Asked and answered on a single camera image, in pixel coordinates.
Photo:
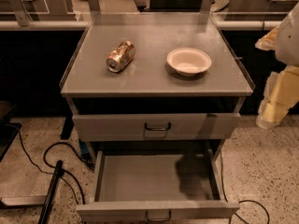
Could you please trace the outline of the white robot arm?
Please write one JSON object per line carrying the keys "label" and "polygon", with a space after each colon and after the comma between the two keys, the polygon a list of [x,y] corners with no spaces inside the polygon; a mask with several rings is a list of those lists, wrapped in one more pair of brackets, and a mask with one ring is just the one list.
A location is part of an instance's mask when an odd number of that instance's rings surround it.
{"label": "white robot arm", "polygon": [[299,103],[299,3],[278,27],[260,38],[255,47],[273,50],[276,59],[286,65],[280,73],[270,74],[258,109],[256,124],[271,129]]}

